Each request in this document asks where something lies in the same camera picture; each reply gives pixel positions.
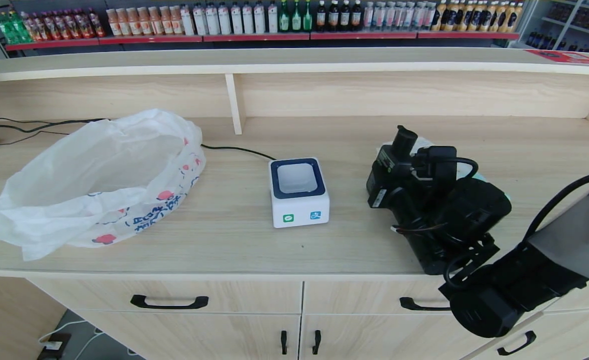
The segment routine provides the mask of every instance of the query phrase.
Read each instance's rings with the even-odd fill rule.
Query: white cable
[[[38,342],[39,342],[39,344],[41,344],[41,345],[43,346],[43,345],[44,345],[44,343],[43,343],[43,340],[44,340],[44,339],[45,339],[45,338],[46,338],[48,335],[52,335],[52,334],[56,333],[57,331],[59,331],[59,330],[61,330],[61,329],[65,328],[65,327],[66,327],[66,326],[68,326],[68,325],[72,325],[72,324],[81,324],[82,322],[88,322],[88,321],[86,321],[86,320],[79,320],[79,321],[70,321],[70,322],[68,322],[68,323],[65,323],[65,324],[63,324],[63,325],[62,325],[60,328],[57,328],[57,330],[55,330],[55,331],[50,331],[50,332],[46,333],[46,335],[43,335],[42,337],[39,337],[39,340],[38,340]]]
[[[84,353],[84,350],[86,350],[86,348],[88,347],[88,345],[95,340],[96,338],[100,337],[101,335],[104,335],[105,332],[101,332],[98,333],[96,335],[94,335],[93,337],[90,338],[90,340],[88,340],[88,342],[86,342],[86,344],[81,348],[81,350],[79,350],[79,353],[77,354],[77,356],[74,358],[74,360],[79,360],[79,358],[82,356],[82,354]]]

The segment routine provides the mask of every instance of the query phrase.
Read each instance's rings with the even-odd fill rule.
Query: white plastic bag
[[[201,141],[192,121],[159,109],[88,123],[8,179],[0,240],[29,261],[133,237],[185,199],[206,165]]]

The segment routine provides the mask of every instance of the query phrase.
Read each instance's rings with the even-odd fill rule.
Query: black drawer handle
[[[536,339],[537,339],[537,334],[534,331],[529,330],[529,331],[525,332],[525,344],[519,346],[518,348],[516,348],[512,351],[506,351],[506,349],[503,348],[503,346],[501,346],[500,348],[496,349],[496,352],[500,356],[512,355],[512,354],[516,353],[517,351],[520,351],[521,349],[525,349],[527,346],[534,343]]]
[[[288,332],[285,330],[281,330],[281,355],[288,355],[288,347],[286,347],[287,342]]]
[[[322,343],[322,331],[316,330],[314,332],[314,346],[312,347],[312,355],[319,354],[319,345]]]
[[[194,299],[194,302],[190,305],[179,305],[179,306],[162,306],[162,305],[148,305],[146,303],[146,296],[135,294],[130,299],[130,304],[136,306],[137,308],[143,309],[169,309],[169,310],[194,310],[194,309],[201,309],[208,306],[208,300],[210,298],[208,296],[197,296]]]
[[[401,307],[408,310],[415,310],[420,311],[423,310],[424,312],[449,312],[449,307],[428,307],[428,306],[420,306],[415,303],[412,297],[402,297],[399,298],[399,303]]]

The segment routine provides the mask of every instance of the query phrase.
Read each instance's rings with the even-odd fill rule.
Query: red shelf edge
[[[69,48],[69,47],[75,47],[75,46],[94,46],[94,45],[99,45],[98,38],[55,39],[52,41],[11,43],[11,44],[6,45],[6,51],[47,49],[47,48]]]
[[[420,31],[418,39],[508,39],[519,38],[517,32]]]
[[[292,41],[310,40],[309,32],[267,32],[265,34],[203,35],[205,43],[223,41]]]
[[[416,31],[399,32],[312,32],[311,40],[337,40],[337,39],[416,39]]]
[[[160,35],[160,36],[109,36],[98,39],[100,45],[111,44],[159,44],[159,43],[201,43],[201,35]]]

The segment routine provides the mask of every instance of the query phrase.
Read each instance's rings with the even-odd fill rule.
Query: counter top
[[[397,276],[422,274],[410,246],[393,233],[389,210],[370,209],[366,178],[376,148],[396,126],[452,145],[479,163],[480,173],[512,198],[512,213],[491,234],[500,255],[521,240],[544,203],[589,173],[589,122],[568,118],[406,116],[252,118],[235,136],[228,120],[196,119],[204,143],[242,146],[276,158],[319,158],[331,198],[329,223],[273,228],[267,162],[233,150],[205,150],[207,165],[187,199],[141,234],[104,248],[63,246],[24,262],[0,241],[0,276]],[[64,131],[57,127],[53,131]],[[25,137],[0,132],[0,142]],[[39,134],[0,146],[5,180],[61,135]],[[581,195],[569,196],[567,205]]]
[[[518,71],[589,75],[517,48],[352,47],[116,51],[0,60],[0,82],[121,75]]]

